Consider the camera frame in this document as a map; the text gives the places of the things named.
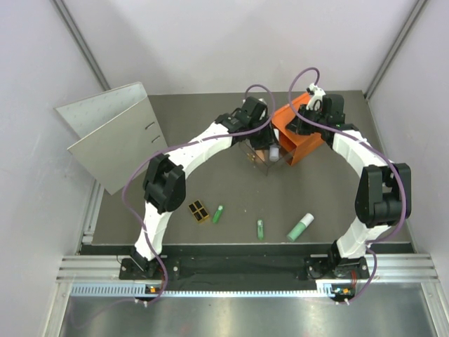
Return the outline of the green bottle white cap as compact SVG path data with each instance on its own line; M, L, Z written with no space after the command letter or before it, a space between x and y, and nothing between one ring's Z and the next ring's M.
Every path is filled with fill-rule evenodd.
M314 216L310 213L306 213L301 220L295 225L295 227L287 234L287 238L290 242L294 242L314 221Z

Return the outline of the clear drawer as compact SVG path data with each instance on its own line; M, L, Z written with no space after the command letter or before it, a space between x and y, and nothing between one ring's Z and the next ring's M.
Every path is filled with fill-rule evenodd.
M252 165L266 176L278 171L292 159L292 153L280 145L272 145L268 150L255 150L250 142L245 140L239 144L239 147Z

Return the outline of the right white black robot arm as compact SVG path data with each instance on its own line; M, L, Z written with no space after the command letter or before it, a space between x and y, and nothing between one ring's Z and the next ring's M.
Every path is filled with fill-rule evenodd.
M301 136L320 134L359 177L356 217L345 234L333 242L327 261L329 273L342 278L370 244L410 215L411 169L405 163L388 161L353 124L346 123L341 95L326 95L319 89L309 96L309 102L300 105L288 128Z

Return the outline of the green tube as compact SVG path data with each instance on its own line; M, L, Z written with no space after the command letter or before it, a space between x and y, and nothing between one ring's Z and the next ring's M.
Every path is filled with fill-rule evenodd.
M213 216L213 219L212 219L213 223L218 223L218 221L220 220L220 217L222 215L223 210L224 210L224 206L223 205L219 205L217 210L216 210L216 212L215 212L215 214L214 214L214 216Z
M257 221L257 238L259 240L264 239L264 223L263 223L263 220L261 220L261 219L259 219Z

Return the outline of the lilac bottle white cap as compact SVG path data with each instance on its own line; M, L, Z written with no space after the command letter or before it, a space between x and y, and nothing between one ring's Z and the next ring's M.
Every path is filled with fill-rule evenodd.
M280 159L280 150L278 145L271 145L269 148L270 162L276 162Z

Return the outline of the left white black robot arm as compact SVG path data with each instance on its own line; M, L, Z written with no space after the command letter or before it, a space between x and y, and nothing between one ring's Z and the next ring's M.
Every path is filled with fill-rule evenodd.
M241 107L219 115L187 144L156 153L149 160L143 181L145 212L135 243L138 274L147 279L157 274L163 236L172 213L185 200L189 175L218 152L244 140L270 147L276 142L271 118L267 104L249 96Z

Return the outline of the orange bottle grey cap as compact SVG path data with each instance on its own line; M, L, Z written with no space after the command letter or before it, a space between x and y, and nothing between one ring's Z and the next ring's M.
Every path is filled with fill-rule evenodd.
M256 150L255 151L255 162L258 164L266 164L269 162L269 151L268 150Z

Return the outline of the orange drawer box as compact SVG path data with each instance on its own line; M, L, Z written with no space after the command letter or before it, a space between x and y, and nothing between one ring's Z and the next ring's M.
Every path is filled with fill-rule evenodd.
M314 133L310 136L300 136L289 131L286 126L293 120L293 117L295 117L295 113L290 108L290 105L287 104L277 109L272 119L274 128L279 130L279 143L281 147L290 154L290 158L287 160L290 166L296 165L308 154L311 154L324 144L319 133Z

